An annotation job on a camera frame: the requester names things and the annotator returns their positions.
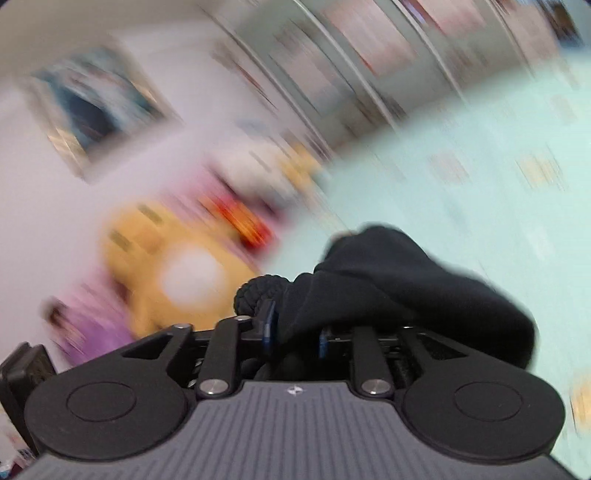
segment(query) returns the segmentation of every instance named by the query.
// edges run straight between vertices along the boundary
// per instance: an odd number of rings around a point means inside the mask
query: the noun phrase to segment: logo
[[[305,390],[303,388],[299,387],[298,385],[294,385],[293,387],[288,388],[286,390],[286,392],[288,392],[289,395],[293,395],[294,397],[297,397],[298,395],[305,392]]]

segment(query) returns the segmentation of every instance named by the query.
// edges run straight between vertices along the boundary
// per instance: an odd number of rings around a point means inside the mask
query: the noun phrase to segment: black cloth
[[[299,275],[273,296],[280,345],[348,323],[422,326],[521,368],[534,348],[534,323],[524,312],[384,226],[336,240],[314,273]]]

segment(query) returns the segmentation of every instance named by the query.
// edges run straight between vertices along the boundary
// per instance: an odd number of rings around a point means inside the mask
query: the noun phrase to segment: metal screw
[[[228,383],[224,380],[210,378],[208,380],[203,380],[199,384],[199,390],[206,395],[219,395],[220,393],[224,393],[228,389],[228,386]]]
[[[361,384],[361,390],[370,395],[382,395],[392,388],[388,382],[381,378],[366,380]]]

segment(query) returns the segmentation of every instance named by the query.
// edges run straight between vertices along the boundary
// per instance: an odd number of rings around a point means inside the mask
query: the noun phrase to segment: pink object
[[[134,339],[128,329],[129,313],[120,286],[98,270],[62,299],[59,314],[50,323],[54,341],[72,365],[116,350]]]

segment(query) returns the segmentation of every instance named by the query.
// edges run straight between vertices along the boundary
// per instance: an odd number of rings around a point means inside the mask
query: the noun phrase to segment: gray textured panel
[[[419,442],[394,408],[355,397],[344,383],[247,382],[225,400],[201,402],[155,449],[111,463],[45,455],[21,480],[566,480],[538,458],[479,466]]]

